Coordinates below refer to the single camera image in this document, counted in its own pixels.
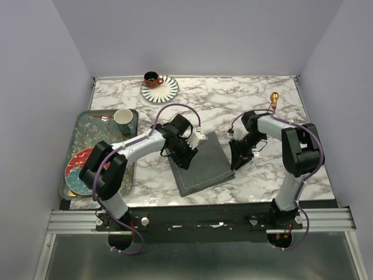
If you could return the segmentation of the grey cloth napkin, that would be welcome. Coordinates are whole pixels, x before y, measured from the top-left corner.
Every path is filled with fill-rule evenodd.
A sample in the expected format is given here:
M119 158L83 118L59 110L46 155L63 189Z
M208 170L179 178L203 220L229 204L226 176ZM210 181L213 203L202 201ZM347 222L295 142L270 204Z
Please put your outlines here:
M199 144L189 169L182 169L172 159L168 160L182 197L235 178L217 134L209 132L206 136L207 140Z

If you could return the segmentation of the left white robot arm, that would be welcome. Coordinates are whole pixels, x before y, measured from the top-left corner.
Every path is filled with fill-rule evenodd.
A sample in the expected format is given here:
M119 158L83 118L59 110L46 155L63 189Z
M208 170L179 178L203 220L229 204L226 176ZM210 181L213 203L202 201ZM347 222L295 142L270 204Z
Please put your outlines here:
M128 165L153 152L167 151L174 163L188 169L197 154L200 141L205 140L202 128L194 128L182 115L171 122L155 124L147 132L127 141L108 144L99 142L82 167L79 179L92 190L92 198L109 212L109 223L116 230L129 224L129 207L119 194Z

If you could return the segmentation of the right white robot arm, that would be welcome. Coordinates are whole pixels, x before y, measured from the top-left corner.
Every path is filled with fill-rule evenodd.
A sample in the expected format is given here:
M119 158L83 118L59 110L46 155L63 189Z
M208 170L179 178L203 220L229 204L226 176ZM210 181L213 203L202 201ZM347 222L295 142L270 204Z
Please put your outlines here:
M253 148L268 136L281 141L282 161L286 170L276 198L271 202L269 224L280 229L296 216L298 198L305 182L324 165L325 156L314 124L300 125L282 120L272 110L247 111L238 117L247 134L229 141L231 170L238 170L253 157Z

